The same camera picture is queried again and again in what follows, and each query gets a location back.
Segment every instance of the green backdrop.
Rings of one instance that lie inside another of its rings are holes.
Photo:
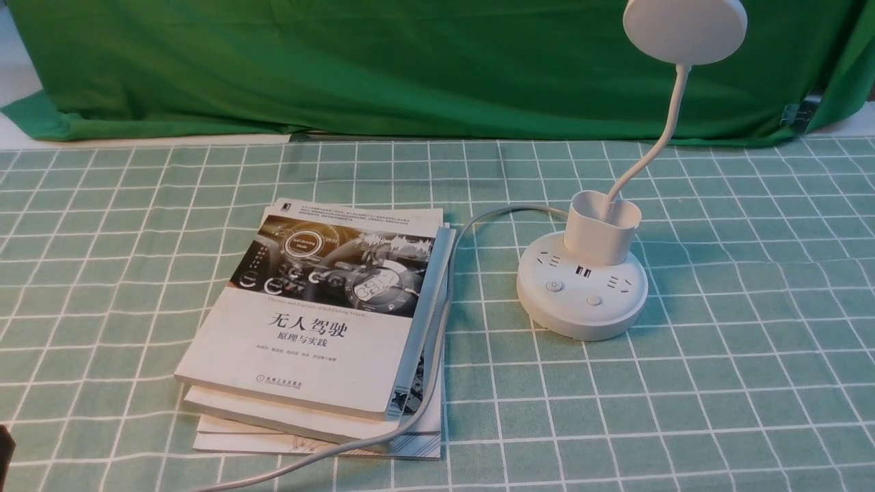
[[[221,133],[656,138],[673,67],[626,0],[8,0],[45,90],[3,109],[44,140]],[[875,81],[875,1],[746,0],[748,37],[691,74],[678,144],[773,144]]]

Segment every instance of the white flexible neck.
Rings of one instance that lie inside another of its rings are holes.
[[[620,193],[620,189],[622,189],[622,187],[625,186],[626,183],[628,183],[636,174],[641,172],[642,169],[647,167],[647,165],[650,164],[650,161],[656,158],[675,134],[677,116],[681,112],[681,99],[683,98],[683,90],[687,86],[687,75],[690,73],[690,67],[677,65],[675,68],[677,70],[677,78],[675,78],[675,90],[671,94],[671,103],[668,106],[668,120],[665,122],[665,130],[662,131],[662,136],[656,141],[656,144],[650,149],[650,152],[641,158],[637,164],[629,168],[629,170],[620,176],[619,179],[617,179],[617,182],[614,183],[611,191],[608,192],[605,197],[605,206],[601,215],[602,221],[607,221],[608,217],[611,216],[613,201]]]

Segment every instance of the checkered tablecloth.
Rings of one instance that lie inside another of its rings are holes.
[[[0,422],[9,492],[178,491],[293,457],[192,451],[172,371],[275,197],[568,207],[624,143],[323,143],[0,152]],[[875,489],[875,144],[664,152],[623,191],[651,295],[581,344],[516,301],[519,213],[460,251],[444,458],[326,460],[249,490]]]

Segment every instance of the round power strip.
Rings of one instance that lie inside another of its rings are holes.
[[[631,252],[614,266],[580,263],[564,246],[564,232],[545,235],[520,258],[516,292],[532,320],[580,341],[625,332],[648,296],[644,268]]]

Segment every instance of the power button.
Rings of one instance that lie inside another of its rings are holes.
[[[565,287],[561,280],[550,280],[547,282],[547,290],[550,292],[559,292]]]

